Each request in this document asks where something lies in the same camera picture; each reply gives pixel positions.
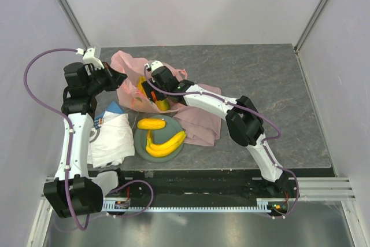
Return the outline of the pink plastic bag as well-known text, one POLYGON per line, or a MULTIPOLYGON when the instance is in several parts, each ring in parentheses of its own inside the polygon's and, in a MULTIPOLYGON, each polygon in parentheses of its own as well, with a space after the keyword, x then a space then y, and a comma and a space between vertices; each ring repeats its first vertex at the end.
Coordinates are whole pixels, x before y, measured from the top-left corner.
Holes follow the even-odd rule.
POLYGON ((110 66, 118 72, 127 75, 126 80, 116 90, 119 104, 128 109, 143 113, 171 113, 181 110, 184 105, 175 104, 170 101, 171 109, 161 111, 157 105, 151 102, 137 88, 139 78, 144 76, 144 67, 151 61, 146 58, 134 58, 132 55, 121 50, 116 52, 111 58, 110 66))

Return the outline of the single yellow banana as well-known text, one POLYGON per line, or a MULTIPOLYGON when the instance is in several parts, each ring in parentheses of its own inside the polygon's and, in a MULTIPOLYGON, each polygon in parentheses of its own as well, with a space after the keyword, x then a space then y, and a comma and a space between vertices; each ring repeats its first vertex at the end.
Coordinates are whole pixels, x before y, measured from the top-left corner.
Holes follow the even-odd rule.
POLYGON ((138 83, 137 83, 137 88, 138 90, 142 93, 142 94, 146 94, 145 93, 145 90, 143 88, 143 83, 146 82, 146 78, 144 76, 140 76, 139 77, 139 80, 138 80, 138 83))

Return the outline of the green-yellow mango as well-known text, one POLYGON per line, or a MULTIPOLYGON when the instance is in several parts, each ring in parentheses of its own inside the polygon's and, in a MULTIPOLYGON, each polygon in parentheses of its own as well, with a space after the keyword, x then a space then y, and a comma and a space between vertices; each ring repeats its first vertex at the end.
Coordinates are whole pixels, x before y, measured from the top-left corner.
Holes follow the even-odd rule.
POLYGON ((169 104, 168 100, 167 99, 164 99, 164 100, 157 100, 155 102, 157 108, 160 110, 160 111, 168 111, 171 109, 171 105, 169 104))

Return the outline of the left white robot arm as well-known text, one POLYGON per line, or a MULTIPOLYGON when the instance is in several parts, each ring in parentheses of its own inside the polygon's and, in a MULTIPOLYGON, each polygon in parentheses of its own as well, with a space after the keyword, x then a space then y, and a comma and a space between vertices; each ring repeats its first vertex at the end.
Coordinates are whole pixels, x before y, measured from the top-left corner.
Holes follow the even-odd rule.
POLYGON ((105 171, 94 178, 88 174, 88 144, 96 96, 103 91, 115 91, 127 77, 106 62, 102 65, 95 69, 93 64, 74 62, 64 67, 67 86, 61 107, 65 117, 62 154, 54 180, 43 188, 44 196, 60 218, 100 212, 106 195, 120 197, 127 190, 118 170, 105 171))

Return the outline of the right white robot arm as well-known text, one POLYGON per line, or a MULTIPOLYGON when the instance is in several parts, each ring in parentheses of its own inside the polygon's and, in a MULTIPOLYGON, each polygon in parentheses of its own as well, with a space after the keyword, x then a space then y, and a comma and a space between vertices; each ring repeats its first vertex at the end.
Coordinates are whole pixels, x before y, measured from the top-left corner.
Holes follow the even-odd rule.
POLYGON ((257 112, 248 97, 225 97, 189 80, 179 81, 159 61, 147 63, 144 75, 149 86, 160 96, 177 104, 202 109, 225 120, 231 139, 245 147, 257 163, 265 182, 266 193, 271 197, 278 197, 285 191, 288 177, 269 147, 269 138, 263 127, 264 122, 270 125, 273 123, 257 112))

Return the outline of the yellow mango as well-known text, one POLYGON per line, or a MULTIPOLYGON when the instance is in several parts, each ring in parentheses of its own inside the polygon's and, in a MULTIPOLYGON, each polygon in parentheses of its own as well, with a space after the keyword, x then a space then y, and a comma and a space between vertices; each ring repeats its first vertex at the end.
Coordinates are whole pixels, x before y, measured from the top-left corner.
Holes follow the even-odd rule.
POLYGON ((166 121, 159 118, 144 118, 137 123, 137 128, 142 130, 159 130, 165 126, 166 121))

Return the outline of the grey-green plate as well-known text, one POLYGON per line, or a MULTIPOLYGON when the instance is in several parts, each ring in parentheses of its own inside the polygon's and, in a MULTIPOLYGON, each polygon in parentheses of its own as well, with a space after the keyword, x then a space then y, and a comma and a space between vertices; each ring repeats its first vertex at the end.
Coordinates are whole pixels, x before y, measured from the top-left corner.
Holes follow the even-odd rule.
MULTIPOLYGON (((166 115, 154 115, 146 116, 145 118, 149 119, 163 119, 166 121, 166 126, 163 129, 153 131, 153 141, 156 145, 165 143, 170 140, 175 134, 180 131, 183 131, 181 125, 172 117, 166 115)), ((138 156, 144 160, 151 163, 164 163, 176 157, 183 148, 184 143, 181 143, 180 146, 171 154, 165 157, 153 157, 146 151, 146 130, 136 129, 134 133, 134 147, 138 156)))

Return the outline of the white cloth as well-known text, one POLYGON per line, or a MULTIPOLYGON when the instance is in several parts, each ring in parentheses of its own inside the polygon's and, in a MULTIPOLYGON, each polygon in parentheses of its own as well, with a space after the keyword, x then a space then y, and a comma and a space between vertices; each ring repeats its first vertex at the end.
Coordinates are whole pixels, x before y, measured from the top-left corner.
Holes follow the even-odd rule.
POLYGON ((118 166, 135 155, 134 136, 126 113, 105 111, 92 128, 94 136, 88 144, 87 163, 94 168, 118 166))

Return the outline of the mauve folded cloth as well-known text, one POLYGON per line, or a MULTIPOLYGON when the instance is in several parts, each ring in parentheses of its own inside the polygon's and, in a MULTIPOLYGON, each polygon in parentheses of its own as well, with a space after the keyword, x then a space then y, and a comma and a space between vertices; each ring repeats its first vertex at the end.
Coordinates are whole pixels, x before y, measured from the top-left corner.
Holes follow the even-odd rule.
POLYGON ((220 138, 221 118, 203 109, 184 106, 173 118, 185 130, 186 144, 213 147, 220 138))

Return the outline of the yellow banana bunch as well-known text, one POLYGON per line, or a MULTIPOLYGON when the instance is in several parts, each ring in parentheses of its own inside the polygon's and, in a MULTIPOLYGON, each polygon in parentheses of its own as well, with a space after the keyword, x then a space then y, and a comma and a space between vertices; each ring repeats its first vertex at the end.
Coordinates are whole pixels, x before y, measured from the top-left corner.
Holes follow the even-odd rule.
POLYGON ((149 155, 159 158, 168 156, 178 149, 185 140, 186 133, 184 131, 180 131, 170 140, 159 145, 153 142, 153 138, 152 130, 149 130, 146 134, 146 151, 149 155))

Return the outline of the left aluminium frame post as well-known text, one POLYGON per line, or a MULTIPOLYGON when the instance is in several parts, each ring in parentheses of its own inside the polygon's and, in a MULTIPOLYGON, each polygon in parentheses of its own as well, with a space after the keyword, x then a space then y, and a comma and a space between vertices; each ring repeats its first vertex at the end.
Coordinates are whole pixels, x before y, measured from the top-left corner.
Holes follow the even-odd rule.
POLYGON ((80 25, 75 13, 73 12, 72 7, 70 6, 68 0, 57 0, 58 4, 60 5, 62 11, 66 15, 69 23, 71 24, 73 30, 75 31, 77 37, 81 41, 82 45, 85 48, 88 48, 90 46, 90 41, 87 38, 85 32, 82 29, 82 26, 80 25))

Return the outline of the aluminium frame post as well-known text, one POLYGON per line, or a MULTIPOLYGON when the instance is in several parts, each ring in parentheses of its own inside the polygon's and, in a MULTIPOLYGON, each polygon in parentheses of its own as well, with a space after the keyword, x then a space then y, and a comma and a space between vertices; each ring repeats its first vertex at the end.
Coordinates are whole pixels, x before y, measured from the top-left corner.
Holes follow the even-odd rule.
POLYGON ((314 29, 315 25, 317 24, 319 18, 323 14, 326 6, 328 5, 330 0, 319 0, 317 3, 312 15, 310 16, 304 30, 302 31, 297 43, 294 46, 294 51, 296 54, 299 53, 299 51, 302 49, 303 45, 305 44, 306 40, 308 39, 308 36, 314 29))
POLYGON ((90 46, 90 41, 87 38, 85 32, 82 29, 82 26, 80 25, 75 13, 73 12, 72 7, 70 6, 68 0, 57 0, 58 4, 60 5, 62 11, 66 15, 69 23, 71 24, 73 30, 75 31, 77 37, 81 41, 82 45, 85 48, 88 48, 90 46))

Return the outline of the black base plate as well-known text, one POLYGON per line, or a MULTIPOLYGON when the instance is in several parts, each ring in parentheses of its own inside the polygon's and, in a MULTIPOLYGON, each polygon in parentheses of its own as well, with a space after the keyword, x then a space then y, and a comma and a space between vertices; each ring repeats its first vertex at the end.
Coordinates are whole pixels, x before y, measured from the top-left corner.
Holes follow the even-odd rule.
POLYGON ((142 179, 148 182, 156 195, 183 193, 213 193, 257 198, 295 198, 297 185, 283 173, 276 182, 261 177, 256 169, 211 170, 115 170, 119 184, 142 179))

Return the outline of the aluminium rail front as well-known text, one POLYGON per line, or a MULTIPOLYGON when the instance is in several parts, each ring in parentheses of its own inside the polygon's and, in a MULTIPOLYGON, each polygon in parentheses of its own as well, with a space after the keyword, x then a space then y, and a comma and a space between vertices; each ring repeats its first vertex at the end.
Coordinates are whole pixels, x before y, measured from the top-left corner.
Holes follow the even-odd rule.
MULTIPOLYGON (((299 198, 328 199, 330 197, 350 198, 353 196, 352 188, 346 179, 337 178, 301 178, 293 179, 297 185, 297 196, 299 198)), ((145 180, 130 180, 118 185, 104 198, 127 197, 136 205, 152 199, 154 205, 175 206, 233 206, 251 205, 257 200, 282 200, 282 198, 257 198, 250 200, 241 196, 219 195, 213 193, 183 193, 179 195, 156 195, 153 187, 145 180)))

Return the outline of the right aluminium frame post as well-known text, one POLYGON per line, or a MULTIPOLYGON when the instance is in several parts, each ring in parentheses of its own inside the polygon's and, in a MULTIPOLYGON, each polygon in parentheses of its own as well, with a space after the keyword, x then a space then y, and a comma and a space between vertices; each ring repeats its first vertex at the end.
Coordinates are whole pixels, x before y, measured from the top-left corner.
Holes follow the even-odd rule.
POLYGON ((302 49, 303 45, 305 44, 306 40, 308 39, 308 36, 314 29, 315 25, 317 24, 319 18, 323 14, 326 6, 328 5, 330 0, 319 0, 317 3, 312 15, 310 16, 304 30, 302 31, 297 43, 294 46, 294 51, 296 54, 299 53, 299 51, 302 49))

